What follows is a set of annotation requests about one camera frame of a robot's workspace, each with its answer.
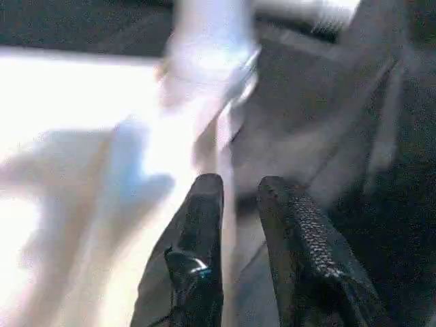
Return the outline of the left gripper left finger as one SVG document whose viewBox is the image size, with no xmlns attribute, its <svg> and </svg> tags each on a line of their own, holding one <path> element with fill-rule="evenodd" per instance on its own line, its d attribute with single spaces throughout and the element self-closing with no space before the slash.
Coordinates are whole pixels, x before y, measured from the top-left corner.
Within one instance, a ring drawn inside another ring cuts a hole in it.
<svg viewBox="0 0 436 327">
<path fill-rule="evenodd" d="M 157 241 L 131 326 L 220 326 L 223 181 L 199 175 Z"/>
</svg>

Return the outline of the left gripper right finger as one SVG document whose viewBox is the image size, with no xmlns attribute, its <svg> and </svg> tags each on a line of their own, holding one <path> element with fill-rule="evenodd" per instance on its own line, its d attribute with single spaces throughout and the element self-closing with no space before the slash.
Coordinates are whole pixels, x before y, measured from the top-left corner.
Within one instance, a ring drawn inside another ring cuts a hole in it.
<svg viewBox="0 0 436 327">
<path fill-rule="evenodd" d="M 281 326 L 391 326 L 346 238 L 299 185 L 265 176 L 257 207 Z"/>
</svg>

